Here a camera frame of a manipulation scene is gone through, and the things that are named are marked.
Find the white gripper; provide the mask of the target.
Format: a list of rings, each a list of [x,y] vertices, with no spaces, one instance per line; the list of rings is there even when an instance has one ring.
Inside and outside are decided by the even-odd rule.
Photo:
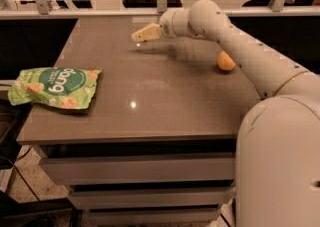
[[[167,37],[187,37],[189,35],[189,11],[176,9],[166,11],[159,19],[159,25],[150,23],[131,35],[134,42],[144,42]]]

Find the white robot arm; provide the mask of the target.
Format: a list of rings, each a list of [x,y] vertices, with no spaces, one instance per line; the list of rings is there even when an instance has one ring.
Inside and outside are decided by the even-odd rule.
[[[261,100],[236,149],[236,227],[320,227],[320,77],[199,0],[133,33],[136,42],[190,37],[218,43]]]

